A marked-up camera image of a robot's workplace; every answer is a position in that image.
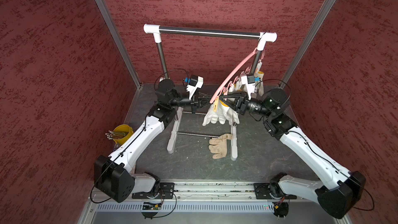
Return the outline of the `yellow clothespin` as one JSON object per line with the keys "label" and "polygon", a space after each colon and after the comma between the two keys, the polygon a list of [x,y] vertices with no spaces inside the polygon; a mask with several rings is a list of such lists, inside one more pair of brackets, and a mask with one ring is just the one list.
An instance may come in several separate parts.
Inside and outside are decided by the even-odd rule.
{"label": "yellow clothespin", "polygon": [[213,107],[212,107],[212,109],[213,109],[213,112],[217,112],[217,110],[218,110],[218,105],[219,105],[219,96],[217,96],[216,98],[215,98],[215,100],[214,100],[214,102],[213,102]]}

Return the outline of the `pink clip hanger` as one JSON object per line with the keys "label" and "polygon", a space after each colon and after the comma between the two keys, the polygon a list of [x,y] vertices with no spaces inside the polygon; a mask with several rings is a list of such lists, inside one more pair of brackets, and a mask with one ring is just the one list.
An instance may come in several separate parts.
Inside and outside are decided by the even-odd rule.
{"label": "pink clip hanger", "polygon": [[247,57],[245,57],[233,70],[232,72],[226,77],[226,79],[220,84],[220,86],[218,87],[218,89],[216,90],[216,92],[213,94],[212,98],[210,99],[210,104],[212,104],[217,96],[219,95],[219,93],[221,92],[221,90],[223,89],[223,87],[225,86],[225,84],[227,84],[230,79],[240,70],[240,68],[249,61],[249,59],[251,59],[254,55],[256,55],[257,53],[260,54],[260,58],[259,61],[262,61],[264,58],[264,55],[262,54],[262,51],[258,50],[257,48],[254,49],[254,51],[252,51]]}

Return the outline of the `yellow cuff white glove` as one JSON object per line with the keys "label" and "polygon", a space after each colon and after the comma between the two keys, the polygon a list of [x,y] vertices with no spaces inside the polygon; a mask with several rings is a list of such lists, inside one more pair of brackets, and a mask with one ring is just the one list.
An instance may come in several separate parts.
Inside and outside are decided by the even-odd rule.
{"label": "yellow cuff white glove", "polygon": [[256,78],[255,94],[256,94],[256,96],[263,96],[263,94],[264,94],[263,76],[264,76],[264,73],[262,71],[255,72],[255,78]]}

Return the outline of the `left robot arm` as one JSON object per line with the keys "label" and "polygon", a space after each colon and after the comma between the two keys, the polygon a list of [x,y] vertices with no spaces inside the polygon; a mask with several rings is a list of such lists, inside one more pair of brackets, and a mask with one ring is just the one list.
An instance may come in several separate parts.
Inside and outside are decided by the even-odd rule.
{"label": "left robot arm", "polygon": [[201,76],[191,76],[186,80],[186,94],[181,95],[171,79],[159,82],[155,90],[156,103],[145,117],[144,122],[134,134],[109,156],[99,156],[94,163],[94,187],[118,203],[134,193],[157,195],[160,180],[150,174],[130,172],[140,155],[149,144],[164,131],[177,115],[179,107],[191,107],[192,111],[209,104],[211,96],[201,94],[204,80]]}

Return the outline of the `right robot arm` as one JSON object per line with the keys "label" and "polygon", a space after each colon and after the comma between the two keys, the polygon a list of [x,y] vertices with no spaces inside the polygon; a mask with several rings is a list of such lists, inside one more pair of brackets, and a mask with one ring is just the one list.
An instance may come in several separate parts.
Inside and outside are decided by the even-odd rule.
{"label": "right robot arm", "polygon": [[342,219],[361,199],[366,183],[364,175],[350,172],[333,160],[285,114],[289,97],[284,90],[272,89],[263,100],[250,98],[245,92],[221,95],[220,100],[238,114],[262,116],[266,131],[294,151],[318,177],[317,181],[311,181],[279,173],[269,182],[272,198],[297,196],[311,200],[336,219]]}

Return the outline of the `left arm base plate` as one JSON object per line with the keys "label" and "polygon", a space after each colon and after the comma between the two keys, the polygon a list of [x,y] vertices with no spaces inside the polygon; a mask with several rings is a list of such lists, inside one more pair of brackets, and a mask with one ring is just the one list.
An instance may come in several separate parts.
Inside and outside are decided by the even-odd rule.
{"label": "left arm base plate", "polygon": [[140,192],[132,194],[132,199],[141,200],[172,200],[174,198],[174,183],[159,183],[158,189],[154,192]]}

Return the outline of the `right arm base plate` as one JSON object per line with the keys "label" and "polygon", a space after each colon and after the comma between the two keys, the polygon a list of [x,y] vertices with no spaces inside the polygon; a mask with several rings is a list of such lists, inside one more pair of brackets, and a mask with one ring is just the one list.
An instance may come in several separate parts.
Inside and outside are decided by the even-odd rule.
{"label": "right arm base plate", "polygon": [[255,183],[254,193],[257,200],[296,200],[297,196],[285,195],[278,188],[272,189],[270,183]]}

